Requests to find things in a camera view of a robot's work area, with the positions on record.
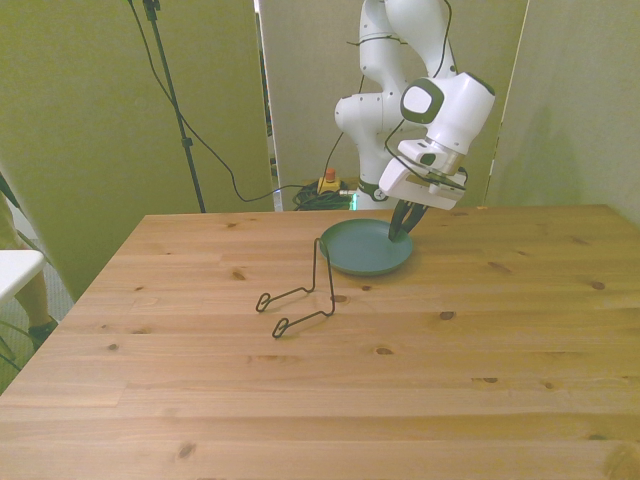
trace black wire stand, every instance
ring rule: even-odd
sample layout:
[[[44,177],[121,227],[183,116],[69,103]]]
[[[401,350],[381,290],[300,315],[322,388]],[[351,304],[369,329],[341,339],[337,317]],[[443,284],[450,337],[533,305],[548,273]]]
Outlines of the black wire stand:
[[[165,57],[165,54],[164,54],[162,40],[160,40],[160,31],[158,30],[158,24],[157,24],[158,16],[156,15],[156,10],[160,10],[160,1],[159,0],[142,0],[142,3],[144,4],[144,10],[147,14],[147,20],[151,22],[151,27],[153,28],[153,35],[155,36],[156,43],[158,44],[158,52],[160,53],[160,59],[162,60],[162,67],[164,68],[165,77],[167,77],[167,86],[169,87],[169,93],[171,94],[171,103],[173,104],[173,108],[176,112],[176,118],[178,119],[178,127],[180,128],[182,147],[184,148],[184,153],[187,156],[187,162],[189,163],[189,170],[191,171],[191,179],[193,180],[193,186],[196,190],[196,196],[198,197],[198,205],[200,206],[200,212],[206,213],[204,200],[202,198],[202,192],[200,191],[200,184],[198,182],[198,175],[196,173],[196,167],[193,162],[193,155],[191,155],[191,147],[193,146],[193,140],[187,137],[187,134],[184,130],[182,113],[180,113],[180,107],[178,106],[178,99],[176,97],[176,92],[173,88],[173,82],[171,81],[171,73],[169,72],[169,65],[167,64],[167,58]]]
[[[289,321],[289,319],[286,317],[281,318],[280,321],[276,324],[275,328],[273,329],[273,333],[271,334],[271,336],[275,339],[282,337],[282,335],[284,335],[284,332],[288,328],[293,327],[294,325],[304,322],[305,320],[309,320],[310,318],[315,317],[317,315],[324,315],[325,317],[330,317],[336,311],[336,297],[333,293],[333,275],[331,274],[331,259],[329,258],[329,249],[327,248],[326,244],[322,241],[321,238],[316,238],[315,241],[313,242],[313,283],[311,285],[311,288],[298,287],[294,290],[291,290],[290,292],[283,293],[282,295],[278,295],[277,297],[273,297],[273,298],[271,297],[271,294],[263,293],[258,299],[258,303],[256,304],[256,311],[258,313],[262,313],[267,309],[267,307],[272,302],[275,302],[276,300],[280,300],[281,298],[287,297],[293,293],[300,292],[300,291],[304,291],[306,293],[312,293],[316,289],[318,246],[322,248],[322,251],[327,257],[327,270],[329,273],[329,288],[331,290],[331,311],[327,313],[323,310],[318,310],[317,312],[314,312],[311,315],[307,315],[306,317],[302,317],[294,322]]]

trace dark green plate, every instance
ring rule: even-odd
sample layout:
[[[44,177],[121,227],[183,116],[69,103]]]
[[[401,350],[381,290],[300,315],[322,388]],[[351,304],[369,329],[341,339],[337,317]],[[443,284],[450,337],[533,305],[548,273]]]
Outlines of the dark green plate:
[[[395,270],[411,255],[413,242],[401,231],[389,240],[389,222],[357,218],[340,222],[322,234],[331,265],[352,275],[373,276]]]

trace white chair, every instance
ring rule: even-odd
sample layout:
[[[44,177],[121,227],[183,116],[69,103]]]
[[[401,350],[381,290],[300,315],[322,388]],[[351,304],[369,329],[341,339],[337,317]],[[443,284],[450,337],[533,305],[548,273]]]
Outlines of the white chair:
[[[0,250],[0,305],[8,302],[45,266],[44,255],[35,250]],[[0,324],[17,330],[29,337],[29,334],[8,322],[0,320]],[[0,337],[0,358],[7,361],[17,370],[13,363],[15,355],[6,342]]]

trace metal wire loop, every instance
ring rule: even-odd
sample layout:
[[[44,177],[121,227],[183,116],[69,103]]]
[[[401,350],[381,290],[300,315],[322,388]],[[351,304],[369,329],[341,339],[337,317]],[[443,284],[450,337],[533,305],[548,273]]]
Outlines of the metal wire loop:
[[[315,241],[313,242],[313,283],[311,285],[311,288],[305,288],[305,287],[298,287],[294,290],[291,290],[290,292],[287,293],[283,293],[282,295],[278,295],[277,297],[271,297],[271,294],[269,293],[263,293],[262,295],[260,295],[260,298],[258,299],[258,303],[256,304],[256,311],[258,313],[262,313],[264,312],[267,307],[272,303],[275,302],[276,300],[280,300],[281,298],[284,298],[288,295],[291,295],[293,293],[299,292],[299,291],[304,291],[305,293],[311,293],[316,289],[316,271],[317,271],[317,265],[318,265],[318,246],[320,246],[320,248],[322,248],[323,253],[325,254],[325,256],[327,257],[327,270],[328,270],[328,274],[329,274],[329,288],[331,290],[331,311],[329,313],[323,311],[323,310],[318,310],[317,312],[314,312],[310,315],[307,315],[306,317],[302,317],[294,322],[289,321],[288,318],[281,318],[280,321],[278,321],[278,323],[276,324],[275,328],[273,329],[273,332],[271,333],[271,336],[273,338],[280,338],[282,337],[282,335],[284,335],[284,332],[294,326],[297,325],[301,322],[304,322],[305,320],[308,320],[312,317],[315,317],[316,315],[324,315],[325,317],[330,317],[331,315],[333,315],[336,311],[336,300],[335,300],[335,295],[333,293],[333,275],[331,272],[331,259],[329,257],[329,249],[327,248],[326,244],[322,241],[321,238],[316,238]]]

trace beige partition panel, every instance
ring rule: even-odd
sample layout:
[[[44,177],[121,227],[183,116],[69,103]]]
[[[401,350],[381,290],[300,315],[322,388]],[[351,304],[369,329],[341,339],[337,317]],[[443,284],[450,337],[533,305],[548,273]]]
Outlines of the beige partition panel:
[[[640,4],[531,0],[488,202],[606,203],[640,225]]]
[[[461,205],[484,198],[506,93],[511,78],[526,0],[451,0],[450,40],[459,68],[493,85],[497,101],[484,131],[465,163],[469,190]],[[360,0],[262,0],[263,36],[271,95],[276,155],[281,183],[300,183],[322,175],[340,131],[334,107],[358,91],[357,42]],[[404,47],[409,80],[425,75],[420,58]],[[364,91],[380,91],[365,80]],[[344,137],[332,158],[342,177],[358,176],[357,151]],[[290,200],[295,189],[285,194]],[[292,204],[285,201],[285,208]]]
[[[243,195],[269,192],[253,2],[161,4],[184,116]],[[199,211],[173,108],[126,1],[2,2],[0,70],[0,168],[74,297],[144,215]],[[209,211],[273,208],[269,197],[239,201],[218,161],[197,143],[193,153]]]

